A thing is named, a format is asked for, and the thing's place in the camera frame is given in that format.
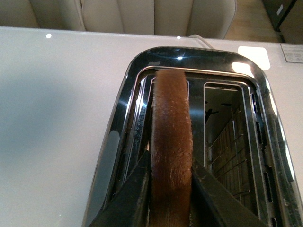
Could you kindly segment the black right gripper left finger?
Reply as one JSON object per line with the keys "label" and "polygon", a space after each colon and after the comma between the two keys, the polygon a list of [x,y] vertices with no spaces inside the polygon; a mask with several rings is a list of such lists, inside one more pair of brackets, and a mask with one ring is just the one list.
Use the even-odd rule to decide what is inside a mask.
{"label": "black right gripper left finger", "polygon": [[145,227],[147,225],[151,156],[145,151],[112,201],[91,222],[91,227]]}

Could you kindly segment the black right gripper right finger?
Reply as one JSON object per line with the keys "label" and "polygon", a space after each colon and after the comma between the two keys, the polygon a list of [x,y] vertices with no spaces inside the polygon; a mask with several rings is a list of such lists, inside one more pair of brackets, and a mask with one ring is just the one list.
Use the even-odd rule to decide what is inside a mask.
{"label": "black right gripper right finger", "polygon": [[192,164],[191,223],[195,227],[265,227],[196,159]]}

